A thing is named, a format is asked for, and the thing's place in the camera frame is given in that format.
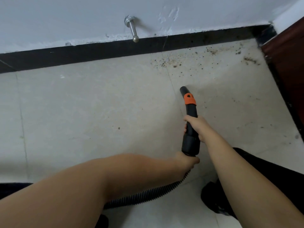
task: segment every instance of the hand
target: hand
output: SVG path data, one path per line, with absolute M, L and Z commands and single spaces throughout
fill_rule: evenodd
M 206 134 L 213 130 L 206 121 L 206 119 L 204 119 L 200 115 L 197 118 L 186 115 L 184 117 L 184 121 L 189 122 L 191 124 L 192 128 L 199 134 L 199 139 L 201 142 L 205 142 Z M 185 124 L 184 133 L 186 132 L 187 132 L 187 124 Z
M 173 159 L 177 161 L 177 165 L 180 170 L 180 180 L 183 179 L 186 172 L 191 170 L 195 164 L 198 164 L 200 162 L 200 159 L 198 157 L 190 157 L 180 151 L 175 154 L 175 157 Z

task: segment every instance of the person's right hand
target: person's right hand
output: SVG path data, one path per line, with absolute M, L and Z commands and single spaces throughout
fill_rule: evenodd
M 205 142 L 206 135 L 213 130 L 206 121 L 206 119 L 204 119 L 200 115 L 197 118 L 186 115 L 184 117 L 184 121 L 189 122 L 191 124 L 193 129 L 199 134 L 199 139 L 202 142 Z M 186 131 L 187 131 L 187 124 L 185 124 L 184 133 L 186 133 Z

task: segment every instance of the vacuum wand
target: vacuum wand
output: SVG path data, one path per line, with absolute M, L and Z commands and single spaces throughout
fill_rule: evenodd
M 187 115 L 197 118 L 196 101 L 187 87 L 182 86 L 180 89 L 186 104 Z M 183 137 L 181 151 L 188 156 L 196 156 L 199 154 L 200 140 L 198 133 L 192 128 L 191 124 L 187 122 L 187 130 Z

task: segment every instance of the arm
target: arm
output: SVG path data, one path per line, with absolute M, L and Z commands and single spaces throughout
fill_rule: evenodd
M 136 154 L 91 160 L 0 200 L 0 224 L 93 228 L 107 201 L 179 181 L 196 163 L 181 152 L 166 160 Z
M 205 142 L 227 199 L 242 227 L 304 227 L 304 216 L 243 159 L 203 117 L 185 116 Z

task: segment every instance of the white wall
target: white wall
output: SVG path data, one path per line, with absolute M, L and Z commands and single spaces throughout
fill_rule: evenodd
M 274 28 L 279 34 L 302 17 L 304 17 L 304 0 L 299 0 L 273 21 Z
M 297 0 L 0 0 L 0 53 L 267 24 Z

